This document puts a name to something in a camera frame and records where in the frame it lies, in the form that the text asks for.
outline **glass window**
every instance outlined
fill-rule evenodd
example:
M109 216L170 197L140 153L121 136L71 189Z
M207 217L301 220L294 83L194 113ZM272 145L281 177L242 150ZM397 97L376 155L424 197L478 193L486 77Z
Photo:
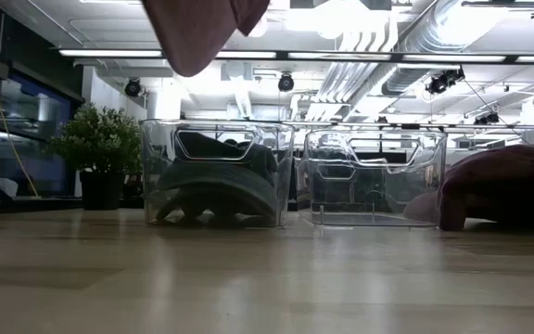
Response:
M46 152L46 143L11 136L22 159L26 172L34 182L36 190L43 194L66 193L65 161ZM0 177L18 183L18 196L33 195L30 183L19 167L16 156L9 145L7 134L0 132Z
M70 119L67 99L17 75L1 82L1 99L10 128L50 137Z

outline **spotlight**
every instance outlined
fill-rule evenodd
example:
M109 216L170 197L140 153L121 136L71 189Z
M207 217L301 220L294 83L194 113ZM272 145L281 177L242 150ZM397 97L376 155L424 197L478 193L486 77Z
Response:
M282 78L279 79L279 84L277 85L280 92L290 92L294 89L294 79L292 79L292 74L283 73Z
M145 90L140 84L141 79L131 78L129 83L125 86L125 94L130 97L140 97L144 94Z
M463 68L459 70L443 71L441 74L432 76L432 81L426 86L429 94L442 94L447 89L456 85L456 82L464 79Z
M474 125L489 125L489 124L495 124L498 122L500 122L500 116L498 116L497 112L492 111L483 117L475 118L475 121L473 122L473 124Z

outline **transparent storage container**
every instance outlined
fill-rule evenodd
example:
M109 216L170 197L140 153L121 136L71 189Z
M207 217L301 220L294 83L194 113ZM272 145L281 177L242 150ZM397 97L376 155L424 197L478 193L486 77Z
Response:
M148 224L284 224L291 126L178 120L141 124Z
M418 202L434 200L428 194L442 185L446 140L419 131L308 133L298 179L310 208L301 216L318 225L435 225Z

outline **exposed duct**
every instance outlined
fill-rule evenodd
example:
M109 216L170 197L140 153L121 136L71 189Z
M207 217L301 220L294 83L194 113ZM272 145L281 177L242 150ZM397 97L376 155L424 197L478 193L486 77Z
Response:
M396 51L405 53L462 52L487 33L507 12L504 8L463 7L463 1L439 0L397 45ZM352 99L353 104L370 105L363 101L368 98L368 95L400 96L412 84L426 77L430 71L429 69L399 69L394 64L379 65ZM395 100L391 98L388 102L393 103Z
M337 3L345 6L348 12L345 19L355 21L346 27L339 51L389 51L397 43L397 18L390 12L390 1L337 0ZM333 63L317 100L325 103L349 100L373 69L369 64Z
M252 118L252 105L247 81L250 80L250 65L241 61L229 61L222 65L222 79L235 83L234 95L242 118Z

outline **maroon fabric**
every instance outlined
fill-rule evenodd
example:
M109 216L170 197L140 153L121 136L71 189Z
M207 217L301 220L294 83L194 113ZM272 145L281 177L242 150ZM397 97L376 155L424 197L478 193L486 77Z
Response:
M144 0L172 69L189 77L203 71L232 33L248 35L269 0Z
M414 199L404 213L443 230L463 229L467 217L534 225L534 146L496 148L457 162L438 194Z

